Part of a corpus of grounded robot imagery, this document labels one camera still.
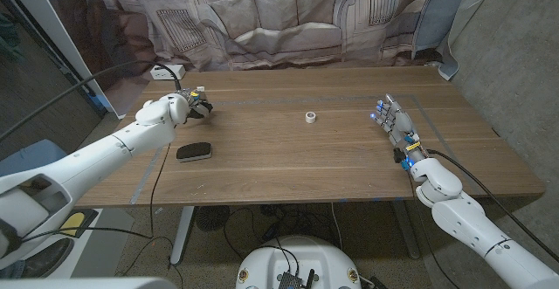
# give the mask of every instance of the white robotic arm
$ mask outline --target white robotic arm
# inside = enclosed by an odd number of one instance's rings
[[[438,227],[483,257],[511,288],[557,288],[559,275],[501,231],[460,179],[425,153],[410,116],[390,95],[376,110],[371,118],[389,134],[395,162],[422,183],[418,199],[431,208]]]
[[[175,125],[206,117],[212,106],[204,88],[181,90],[148,101],[134,123],[46,166],[0,177],[0,269],[12,264],[56,230],[75,203],[134,156],[175,139]]]

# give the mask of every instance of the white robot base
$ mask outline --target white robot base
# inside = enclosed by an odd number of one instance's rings
[[[317,237],[284,236],[279,238],[281,247],[290,251],[299,262],[300,284],[307,287],[307,278],[314,270],[314,281],[308,289],[361,289],[359,274],[355,264],[343,251]],[[237,289],[285,289],[293,286],[280,286],[284,272],[289,266],[284,252],[274,239],[249,254],[238,268]],[[285,252],[291,265],[291,275],[297,273],[295,258]]]

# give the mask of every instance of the power strip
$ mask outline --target power strip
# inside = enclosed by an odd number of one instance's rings
[[[179,78],[182,79],[186,71],[184,70],[184,65],[166,65],[173,73]],[[154,79],[173,79],[173,76],[169,71],[165,70],[160,66],[154,66],[151,71],[151,76]]]

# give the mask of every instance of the table top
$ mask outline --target table top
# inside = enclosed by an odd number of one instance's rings
[[[536,196],[543,183],[459,92],[427,66],[187,74],[205,86],[209,118],[177,126],[168,147],[138,155],[78,201],[78,206],[213,205],[380,201],[413,198],[392,160],[388,135],[369,117],[391,93],[414,121],[422,144],[447,153],[497,196]],[[152,81],[118,128],[146,100],[171,93]],[[305,122],[305,113],[316,122]],[[178,162],[183,145],[207,141],[210,159]],[[454,166],[472,196],[484,192]]]

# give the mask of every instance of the white tape roll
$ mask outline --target white tape roll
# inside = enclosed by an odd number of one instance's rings
[[[316,121],[316,114],[315,113],[306,113],[305,114],[305,121],[307,123],[314,123]]]

